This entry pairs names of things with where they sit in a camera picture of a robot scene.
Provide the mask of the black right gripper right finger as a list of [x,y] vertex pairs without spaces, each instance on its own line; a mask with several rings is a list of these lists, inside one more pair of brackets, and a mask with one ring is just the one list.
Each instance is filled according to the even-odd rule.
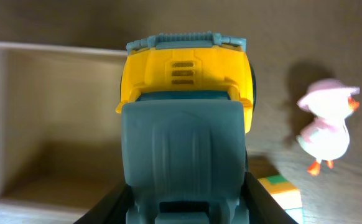
[[250,172],[245,173],[244,201],[250,224],[297,224]]

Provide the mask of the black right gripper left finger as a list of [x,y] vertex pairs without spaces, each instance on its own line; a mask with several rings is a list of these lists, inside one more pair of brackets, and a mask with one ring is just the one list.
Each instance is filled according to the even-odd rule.
[[128,185],[121,183],[74,224],[125,224],[127,211]]

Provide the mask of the multicolour puzzle cube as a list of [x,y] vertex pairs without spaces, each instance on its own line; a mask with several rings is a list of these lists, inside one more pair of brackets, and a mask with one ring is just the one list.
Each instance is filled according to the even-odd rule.
[[271,197],[298,224],[304,224],[304,211],[300,190],[284,176],[278,174],[258,179]]

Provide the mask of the white duck toy pink hat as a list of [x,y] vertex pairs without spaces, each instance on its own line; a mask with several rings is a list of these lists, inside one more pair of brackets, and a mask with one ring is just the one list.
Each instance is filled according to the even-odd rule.
[[360,106],[353,97],[360,87],[347,86],[337,79],[323,79],[312,83],[297,105],[314,115],[313,121],[304,127],[296,140],[300,147],[315,160],[307,172],[320,173],[321,163],[334,168],[334,161],[344,156],[350,145],[346,119]]

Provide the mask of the yellow and grey toy truck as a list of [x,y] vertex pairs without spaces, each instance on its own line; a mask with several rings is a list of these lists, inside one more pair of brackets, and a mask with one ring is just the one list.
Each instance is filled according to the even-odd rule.
[[121,147],[127,223],[247,223],[245,135],[256,82],[246,40],[159,34],[126,46]]

